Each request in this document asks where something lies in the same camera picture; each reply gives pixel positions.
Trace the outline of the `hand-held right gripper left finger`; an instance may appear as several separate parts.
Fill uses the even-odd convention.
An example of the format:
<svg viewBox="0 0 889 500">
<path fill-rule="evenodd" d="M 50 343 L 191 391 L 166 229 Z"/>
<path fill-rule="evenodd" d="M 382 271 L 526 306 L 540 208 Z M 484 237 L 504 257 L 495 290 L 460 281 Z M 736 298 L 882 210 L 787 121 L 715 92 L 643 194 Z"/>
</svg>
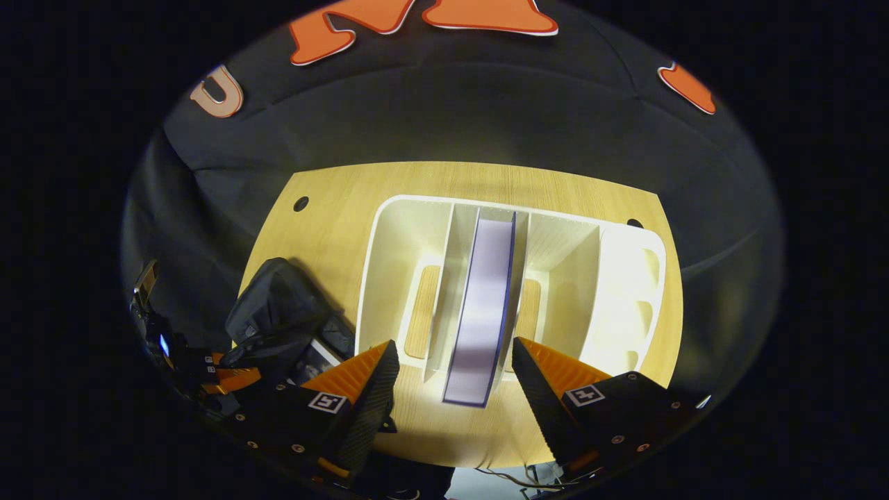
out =
<svg viewBox="0 0 889 500">
<path fill-rule="evenodd" d="M 302 481 L 352 481 L 390 417 L 400 363 L 392 340 L 308 380 L 258 393 L 233 415 L 233 440 Z"/>
</svg>

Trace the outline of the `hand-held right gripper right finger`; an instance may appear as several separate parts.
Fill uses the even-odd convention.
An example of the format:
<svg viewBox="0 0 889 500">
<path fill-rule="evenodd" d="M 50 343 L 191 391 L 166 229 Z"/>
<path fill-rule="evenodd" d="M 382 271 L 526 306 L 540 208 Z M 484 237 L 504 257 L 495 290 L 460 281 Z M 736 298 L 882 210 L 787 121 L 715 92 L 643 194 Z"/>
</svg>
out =
<svg viewBox="0 0 889 500">
<path fill-rule="evenodd" d="M 615 474 L 653 455 L 699 412 L 699 395 L 644 374 L 615 376 L 524 337 L 512 367 L 550 452 L 566 474 Z"/>
</svg>

